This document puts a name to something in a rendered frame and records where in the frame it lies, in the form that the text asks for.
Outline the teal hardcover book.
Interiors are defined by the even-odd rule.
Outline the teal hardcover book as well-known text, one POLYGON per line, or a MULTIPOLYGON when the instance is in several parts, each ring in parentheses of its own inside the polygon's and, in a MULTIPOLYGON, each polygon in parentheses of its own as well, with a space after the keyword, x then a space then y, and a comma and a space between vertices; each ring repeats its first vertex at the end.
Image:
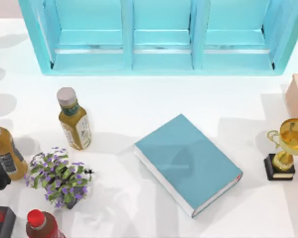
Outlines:
POLYGON ((191 218, 243 176, 242 170, 183 114, 137 141, 134 152, 191 218))

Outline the green bottle with grey cap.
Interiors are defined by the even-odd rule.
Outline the green bottle with grey cap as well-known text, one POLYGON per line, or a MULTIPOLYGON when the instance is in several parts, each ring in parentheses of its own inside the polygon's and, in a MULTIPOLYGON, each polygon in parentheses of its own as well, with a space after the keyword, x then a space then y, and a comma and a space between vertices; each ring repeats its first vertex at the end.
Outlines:
POLYGON ((69 145, 76 150, 84 150, 91 143, 91 130, 86 110, 78 103, 76 92, 71 87, 57 91, 61 111, 59 121, 69 145))

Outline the light blue rack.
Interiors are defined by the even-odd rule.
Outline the light blue rack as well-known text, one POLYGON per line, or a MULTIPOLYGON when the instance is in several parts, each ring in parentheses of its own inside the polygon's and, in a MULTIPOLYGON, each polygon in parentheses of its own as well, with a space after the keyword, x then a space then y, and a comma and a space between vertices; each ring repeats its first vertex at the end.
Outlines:
POLYGON ((45 75, 280 75, 298 0, 18 0, 45 75))

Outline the purple flowering potted plant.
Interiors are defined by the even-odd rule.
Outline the purple flowering potted plant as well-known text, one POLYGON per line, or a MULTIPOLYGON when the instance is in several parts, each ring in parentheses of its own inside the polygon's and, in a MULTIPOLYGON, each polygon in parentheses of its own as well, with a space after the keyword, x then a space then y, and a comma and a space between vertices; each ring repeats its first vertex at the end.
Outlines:
POLYGON ((65 148, 53 147, 32 158, 30 171, 23 178, 28 187, 45 189, 45 200, 55 208, 72 209, 87 196, 93 174, 83 162, 71 162, 65 148))

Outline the gold trophy on black base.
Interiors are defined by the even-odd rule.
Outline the gold trophy on black base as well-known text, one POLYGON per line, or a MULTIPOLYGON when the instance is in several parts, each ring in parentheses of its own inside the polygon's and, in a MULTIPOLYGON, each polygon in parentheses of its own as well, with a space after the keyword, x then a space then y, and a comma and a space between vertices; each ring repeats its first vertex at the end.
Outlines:
POLYGON ((296 172, 294 156, 298 156, 298 118, 284 121, 279 130, 268 131, 267 138, 281 149, 264 159, 267 179, 292 180, 296 172))

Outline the amber bottle with label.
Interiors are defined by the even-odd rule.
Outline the amber bottle with label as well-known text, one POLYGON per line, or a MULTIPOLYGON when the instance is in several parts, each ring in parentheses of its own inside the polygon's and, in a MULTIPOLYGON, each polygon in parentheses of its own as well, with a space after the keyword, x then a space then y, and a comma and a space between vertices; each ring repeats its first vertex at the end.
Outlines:
POLYGON ((28 165, 16 148, 11 133, 0 126, 0 163, 11 180, 25 177, 28 165))

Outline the red capped brown bottle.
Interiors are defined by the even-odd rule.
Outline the red capped brown bottle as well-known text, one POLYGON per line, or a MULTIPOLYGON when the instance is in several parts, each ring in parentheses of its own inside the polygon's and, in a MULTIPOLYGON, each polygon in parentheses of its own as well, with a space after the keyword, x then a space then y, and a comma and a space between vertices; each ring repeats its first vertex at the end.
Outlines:
POLYGON ((26 233, 29 238, 66 238, 59 230, 55 217, 37 209, 27 214, 26 233))

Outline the black and red box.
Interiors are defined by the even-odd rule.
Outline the black and red box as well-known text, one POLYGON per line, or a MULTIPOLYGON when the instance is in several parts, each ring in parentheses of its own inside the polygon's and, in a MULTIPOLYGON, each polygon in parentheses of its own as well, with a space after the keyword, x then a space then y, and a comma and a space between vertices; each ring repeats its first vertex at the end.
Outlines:
POLYGON ((11 238, 16 215, 6 206, 0 206, 0 238, 11 238))

